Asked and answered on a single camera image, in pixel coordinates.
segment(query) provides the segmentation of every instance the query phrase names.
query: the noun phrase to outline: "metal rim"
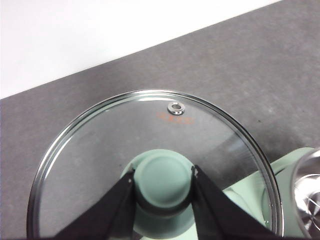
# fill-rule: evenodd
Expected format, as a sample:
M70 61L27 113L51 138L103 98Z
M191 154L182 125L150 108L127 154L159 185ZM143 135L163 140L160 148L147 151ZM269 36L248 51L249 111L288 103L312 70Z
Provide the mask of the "metal rim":
M79 116L77 116L73 121L71 121L65 128L60 132L60 134L55 138L53 143L50 145L48 150L46 151L44 157L41 160L41 163L38 167L37 173L35 175L35 178L32 183L29 201L28 201L28 207L27 207L27 218L26 218L26 233L28 238L36 238L39 235L39 219L35 219L35 216L39 213L39 200L41 197L41 189L42 184L44 182L44 179L46 178L47 170L50 168L50 165L52 164L51 156L53 156L57 149L60 148L61 145L64 144L63 139L64 137L70 133L72 130L74 130L79 124L83 124L83 121L90 117L93 118L95 116L95 112L97 112L99 109L103 108L104 106L110 105L112 103L116 103L120 100L127 99L129 97L136 97L141 94L160 94L160 95L171 95L171 96L178 96L183 97L192 101L195 101L199 104L202 104L209 109L217 112L222 117L224 117L227 121L229 121L245 138L246 140L251 144L251 147L256 151L261 161L257 162L256 164L258 166L258 169L262 172L262 176L266 182L266 188L269 194L269 198L271 201L271 230L275 234L279 236L283 236L284 234L284 225L283 225L283 210L280 200L280 194L279 194L279 188L278 184L276 182L275 175L271 169L271 166L263 153L263 151L258 146L257 142L254 140L254 138L250 135L250 133L238 122L236 121L232 116L230 116L228 113L226 113L221 108L213 105L212 103L187 94L183 92L178 91L172 91L172 90L163 90L163 89L148 89L148 90L135 90L130 91L122 94L118 94L116 96L107 98L94 106L90 107L83 113L81 113Z

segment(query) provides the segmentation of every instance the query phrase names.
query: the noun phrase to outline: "gray countertop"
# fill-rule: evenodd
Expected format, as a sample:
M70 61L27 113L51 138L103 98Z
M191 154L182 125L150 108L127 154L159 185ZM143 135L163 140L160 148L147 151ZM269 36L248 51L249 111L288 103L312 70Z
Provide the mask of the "gray countertop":
M57 134L97 102L139 89L212 102L270 161L319 146L320 1L280 1L2 99L2 238L26 236L32 182Z

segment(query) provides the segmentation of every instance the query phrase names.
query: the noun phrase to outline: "mint green knob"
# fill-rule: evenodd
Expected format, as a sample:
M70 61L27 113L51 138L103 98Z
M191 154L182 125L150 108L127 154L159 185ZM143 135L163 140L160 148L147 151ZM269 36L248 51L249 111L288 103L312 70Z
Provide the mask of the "mint green knob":
M183 155L153 149L136 156L122 175L135 169L137 207L133 229L152 239L181 235L195 222L189 200L193 164Z
M136 168L136 198L147 212L173 215L190 203L192 164L184 156L169 150L154 152Z

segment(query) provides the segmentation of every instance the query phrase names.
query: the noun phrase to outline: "glass lid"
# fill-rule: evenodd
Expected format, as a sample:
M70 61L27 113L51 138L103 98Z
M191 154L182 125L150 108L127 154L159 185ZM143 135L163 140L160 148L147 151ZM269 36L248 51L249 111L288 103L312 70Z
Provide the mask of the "glass lid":
M248 132L200 98L142 90L96 104L54 140L30 193L28 237L57 234L94 205L120 179L129 162L152 150L177 154L198 165L238 206L282 234L275 178ZM190 231L195 231L192 220L161 236Z

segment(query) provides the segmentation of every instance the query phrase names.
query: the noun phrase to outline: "white wall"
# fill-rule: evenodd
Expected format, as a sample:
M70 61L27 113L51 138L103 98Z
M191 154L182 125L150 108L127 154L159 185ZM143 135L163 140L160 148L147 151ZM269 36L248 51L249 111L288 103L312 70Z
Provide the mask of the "white wall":
M2 0L1 98L277 0Z

